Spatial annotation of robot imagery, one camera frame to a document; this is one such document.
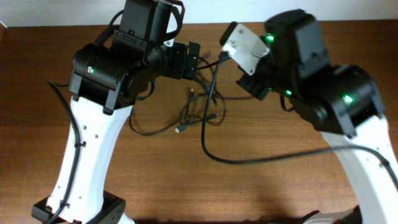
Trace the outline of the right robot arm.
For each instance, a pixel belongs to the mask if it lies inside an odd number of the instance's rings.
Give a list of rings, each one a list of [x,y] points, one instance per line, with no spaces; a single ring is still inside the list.
[[[319,131],[341,163],[358,206],[316,212],[307,223],[396,223],[397,159],[385,107],[370,75],[355,65],[332,65],[319,22],[301,9],[280,13],[258,36],[232,23],[221,40],[239,65],[239,86],[262,100],[269,92]]]

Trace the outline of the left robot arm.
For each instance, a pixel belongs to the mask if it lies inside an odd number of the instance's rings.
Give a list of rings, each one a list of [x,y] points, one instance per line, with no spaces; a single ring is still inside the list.
[[[98,38],[73,58],[70,132],[52,193],[32,207],[43,223],[131,223],[126,201],[104,189],[119,133],[136,102],[160,76],[191,80],[200,46],[175,41],[185,15],[181,1],[128,0]]]

